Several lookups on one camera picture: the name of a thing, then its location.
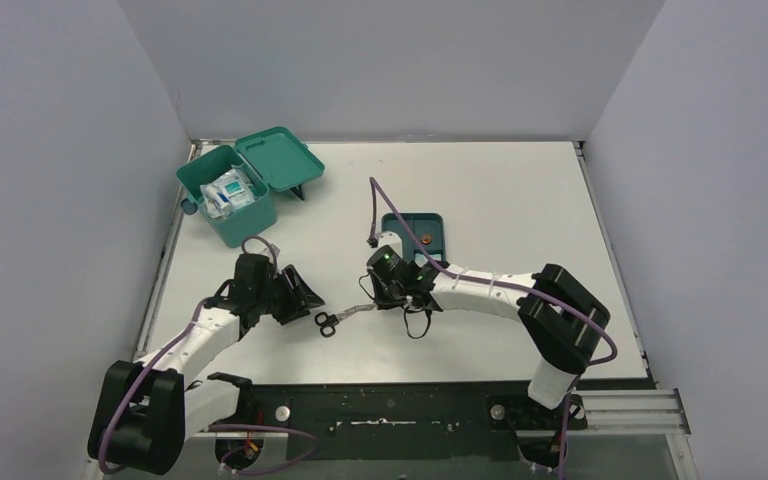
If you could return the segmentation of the teal medical gauze packet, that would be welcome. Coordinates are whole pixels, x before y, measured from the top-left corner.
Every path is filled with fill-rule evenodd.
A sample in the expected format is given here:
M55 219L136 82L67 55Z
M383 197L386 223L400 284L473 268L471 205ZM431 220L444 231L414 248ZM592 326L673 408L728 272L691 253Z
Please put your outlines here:
M250 179L240 169L227 171L216 183L234 210L244 208L256 200Z

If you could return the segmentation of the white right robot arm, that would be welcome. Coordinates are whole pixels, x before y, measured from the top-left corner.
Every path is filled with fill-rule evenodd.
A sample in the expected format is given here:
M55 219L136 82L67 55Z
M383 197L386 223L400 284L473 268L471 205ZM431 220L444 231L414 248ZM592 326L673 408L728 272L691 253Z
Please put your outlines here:
M541 355L523 401L524 417L536 428L562 417L562 401L589 366L618 354L606 332L609 310L560 265L548 263L532 274L482 272L448 262L418 265L384 246L366 269L384 293L414 309L467 311L522 324Z

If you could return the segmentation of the teal medicine kit box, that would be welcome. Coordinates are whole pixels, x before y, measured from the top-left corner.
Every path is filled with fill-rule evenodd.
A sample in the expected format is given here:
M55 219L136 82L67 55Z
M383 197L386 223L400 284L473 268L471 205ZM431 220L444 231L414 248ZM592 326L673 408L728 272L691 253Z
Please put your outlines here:
M231 169L240 169L250 179L256 200L220 219L204 210L201 185L213 183ZM277 220L273 202L276 193L291 192L305 198L305 184L320 178L325 166L309 148L283 126L272 127L220 145L180 167L176 176L190 205L184 210L199 214L229 248L262 233Z

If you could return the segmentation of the dark teal divided tray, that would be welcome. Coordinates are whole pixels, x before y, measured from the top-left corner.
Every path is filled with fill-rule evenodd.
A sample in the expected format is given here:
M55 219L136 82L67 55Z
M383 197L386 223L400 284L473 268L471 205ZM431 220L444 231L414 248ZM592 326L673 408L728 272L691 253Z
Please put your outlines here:
M424 245L421 241L420 243L435 261L445 262L447 260L446 242L442 216L432 212L402 212L401 215L419 241L420 237L425 234L430 234L433 237L433 241L429 245ZM399 254L402 259L413 261L419 266L427 262L425 256L406 233L405 228L394 213L386 213L381 217L381 227L383 231L392 232L400 237L402 247Z

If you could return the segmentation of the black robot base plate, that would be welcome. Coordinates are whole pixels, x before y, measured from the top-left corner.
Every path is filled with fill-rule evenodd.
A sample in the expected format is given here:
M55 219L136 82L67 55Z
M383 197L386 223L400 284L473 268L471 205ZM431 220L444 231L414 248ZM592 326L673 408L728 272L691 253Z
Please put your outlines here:
M524 458L556 468L561 429L587 426L583 401L547 409L528 382L254 385L226 424L288 427L317 437L316 460L490 461Z

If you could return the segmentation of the black handled bandage scissors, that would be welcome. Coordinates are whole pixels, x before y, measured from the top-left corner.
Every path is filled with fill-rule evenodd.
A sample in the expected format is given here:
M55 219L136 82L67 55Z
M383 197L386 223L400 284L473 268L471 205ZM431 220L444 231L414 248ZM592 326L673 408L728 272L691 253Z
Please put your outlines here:
M336 327L347 318L361 312L372 311L377 308L375 303L355 305L336 313L318 312L314 316L314 322L319 328L320 335L330 338L335 335Z

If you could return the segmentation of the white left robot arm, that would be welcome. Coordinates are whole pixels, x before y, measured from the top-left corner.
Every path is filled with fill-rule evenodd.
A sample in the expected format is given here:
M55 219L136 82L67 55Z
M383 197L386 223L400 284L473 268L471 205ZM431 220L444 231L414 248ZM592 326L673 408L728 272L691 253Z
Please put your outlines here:
M172 340L106 371L87 451L105 474L136 469L156 475L176 463L194 434L224 423L249 428L261 415L251 379L205 369L240 342L264 316L281 325L303 318L325 301L297 269L276 267L263 254L242 253L234 274L200 300Z

